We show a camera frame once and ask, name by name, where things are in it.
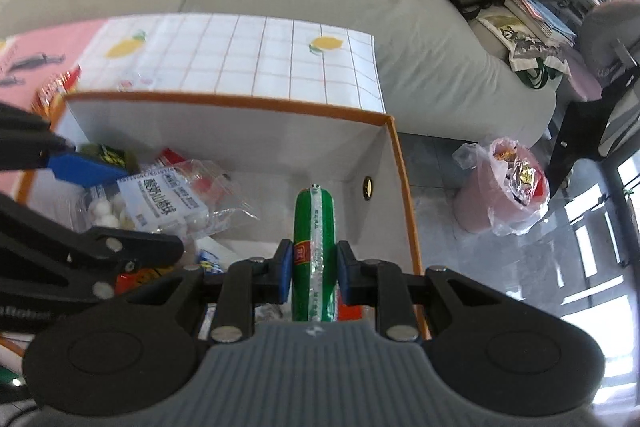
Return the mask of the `yellow waffle snack bag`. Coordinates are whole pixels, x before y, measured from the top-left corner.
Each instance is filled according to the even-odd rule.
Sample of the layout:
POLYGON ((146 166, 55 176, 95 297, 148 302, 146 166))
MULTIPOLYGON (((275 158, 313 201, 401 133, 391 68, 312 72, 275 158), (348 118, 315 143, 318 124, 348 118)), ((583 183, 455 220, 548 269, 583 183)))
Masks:
POLYGON ((137 272, 119 274, 116 277, 115 295, 129 293, 134 289, 160 279, 174 268, 144 268, 137 272))

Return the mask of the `green sausage stick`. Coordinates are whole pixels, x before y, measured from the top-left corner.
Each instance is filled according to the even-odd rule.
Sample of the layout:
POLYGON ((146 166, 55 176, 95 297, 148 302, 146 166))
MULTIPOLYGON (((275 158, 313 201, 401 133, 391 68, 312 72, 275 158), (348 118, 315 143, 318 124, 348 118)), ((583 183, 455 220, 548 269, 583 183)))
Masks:
POLYGON ((337 320, 337 253, 334 199, 319 184, 296 198, 293 227, 292 319, 337 320))

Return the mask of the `white candy ball packet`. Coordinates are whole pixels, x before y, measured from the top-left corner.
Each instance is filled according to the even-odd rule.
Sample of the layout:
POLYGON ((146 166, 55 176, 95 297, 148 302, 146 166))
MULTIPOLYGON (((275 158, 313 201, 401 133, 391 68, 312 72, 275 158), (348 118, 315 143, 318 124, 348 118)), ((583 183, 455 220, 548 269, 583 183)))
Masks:
POLYGON ((196 159, 87 188, 70 210, 78 231, 167 234, 186 244, 258 219, 228 173, 213 161, 196 159))

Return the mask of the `pink trash bin with bag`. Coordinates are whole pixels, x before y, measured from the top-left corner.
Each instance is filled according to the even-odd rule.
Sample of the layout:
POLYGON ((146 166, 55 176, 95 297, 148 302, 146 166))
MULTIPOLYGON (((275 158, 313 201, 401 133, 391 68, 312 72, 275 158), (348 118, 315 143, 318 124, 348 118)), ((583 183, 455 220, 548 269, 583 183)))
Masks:
POLYGON ((452 158, 470 173, 454 196, 454 217, 465 231, 524 235, 547 213, 550 192, 544 169, 518 141, 463 144, 452 158))

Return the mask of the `white blue snack bag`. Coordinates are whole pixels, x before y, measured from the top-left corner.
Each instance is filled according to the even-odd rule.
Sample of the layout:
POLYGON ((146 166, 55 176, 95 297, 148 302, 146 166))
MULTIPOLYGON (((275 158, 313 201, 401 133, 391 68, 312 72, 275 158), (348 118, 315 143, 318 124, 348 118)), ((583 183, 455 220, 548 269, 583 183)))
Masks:
POLYGON ((250 259, 250 255, 239 254, 211 237, 195 242, 195 261, 207 274, 226 273, 234 262, 250 259))

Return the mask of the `orange cardboard box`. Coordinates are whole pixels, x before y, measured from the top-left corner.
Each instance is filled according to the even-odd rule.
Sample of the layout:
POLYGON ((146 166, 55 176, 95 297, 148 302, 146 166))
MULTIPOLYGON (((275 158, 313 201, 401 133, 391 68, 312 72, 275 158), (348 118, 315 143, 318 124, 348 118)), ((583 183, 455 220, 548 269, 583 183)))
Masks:
POLYGON ((422 270, 390 115, 247 96, 87 92, 52 118, 1 109, 1 327, 35 334, 117 294, 118 280, 234 259, 294 235, 299 192, 333 199, 357 258, 422 270))

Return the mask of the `pink white tablecloth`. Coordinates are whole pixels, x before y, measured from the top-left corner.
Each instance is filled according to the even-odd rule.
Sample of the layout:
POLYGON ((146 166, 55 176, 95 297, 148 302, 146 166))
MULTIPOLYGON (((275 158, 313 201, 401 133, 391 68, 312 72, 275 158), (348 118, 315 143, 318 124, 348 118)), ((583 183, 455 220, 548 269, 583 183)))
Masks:
POLYGON ((32 110, 53 75, 81 68, 48 117, 76 146, 213 161, 250 198, 319 184, 359 200, 404 176, 364 32, 284 18, 151 14, 85 20, 1 41, 1 100, 32 110))

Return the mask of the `dark brown snack packet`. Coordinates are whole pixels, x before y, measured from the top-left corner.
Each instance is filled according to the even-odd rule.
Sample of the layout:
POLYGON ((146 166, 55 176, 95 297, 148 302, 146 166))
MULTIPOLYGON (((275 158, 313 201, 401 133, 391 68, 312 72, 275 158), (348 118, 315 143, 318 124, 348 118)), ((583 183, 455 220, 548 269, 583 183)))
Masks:
POLYGON ((136 155, 130 150, 119 150, 99 143, 85 143, 79 147, 79 152, 91 157, 98 158, 100 161, 106 162, 113 167, 122 168, 129 174, 135 174, 140 171, 139 163, 136 155))

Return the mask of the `printed tote bag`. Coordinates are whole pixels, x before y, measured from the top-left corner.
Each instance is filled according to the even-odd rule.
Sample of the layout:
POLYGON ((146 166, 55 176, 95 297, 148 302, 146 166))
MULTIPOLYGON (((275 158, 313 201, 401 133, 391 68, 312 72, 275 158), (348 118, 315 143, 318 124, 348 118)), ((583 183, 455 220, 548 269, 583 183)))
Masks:
POLYGON ((508 9, 492 6, 480 11, 476 20, 506 48, 512 72, 526 87, 541 90, 549 82, 560 82, 570 75, 561 49, 545 44, 508 9))

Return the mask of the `stack of books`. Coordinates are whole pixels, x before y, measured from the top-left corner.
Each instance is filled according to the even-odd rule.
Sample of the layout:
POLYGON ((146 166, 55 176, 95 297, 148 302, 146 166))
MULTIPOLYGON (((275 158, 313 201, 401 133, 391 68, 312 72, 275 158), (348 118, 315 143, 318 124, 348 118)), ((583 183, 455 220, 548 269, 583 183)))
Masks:
POLYGON ((547 46, 574 46, 574 31, 539 1, 504 0, 503 5, 547 46))

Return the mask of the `orange spicy stick snack bag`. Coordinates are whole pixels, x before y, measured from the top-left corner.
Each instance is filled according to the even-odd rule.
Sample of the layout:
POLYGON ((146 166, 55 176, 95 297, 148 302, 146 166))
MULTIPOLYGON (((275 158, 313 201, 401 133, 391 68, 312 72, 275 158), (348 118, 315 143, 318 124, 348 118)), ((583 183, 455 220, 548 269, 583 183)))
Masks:
POLYGON ((32 111, 42 117, 50 117, 66 95, 76 90, 80 74, 81 68, 75 66, 46 80, 32 98, 32 111))

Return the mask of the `grey desk chair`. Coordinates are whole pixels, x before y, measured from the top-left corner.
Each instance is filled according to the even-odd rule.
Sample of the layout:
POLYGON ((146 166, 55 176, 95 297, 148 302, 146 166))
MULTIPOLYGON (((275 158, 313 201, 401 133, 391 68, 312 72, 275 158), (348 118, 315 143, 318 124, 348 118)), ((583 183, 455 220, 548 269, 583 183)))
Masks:
POLYGON ((601 3, 585 16, 576 46, 592 75, 605 79, 620 66, 615 52, 617 41, 629 52, 639 49, 638 1, 601 3))

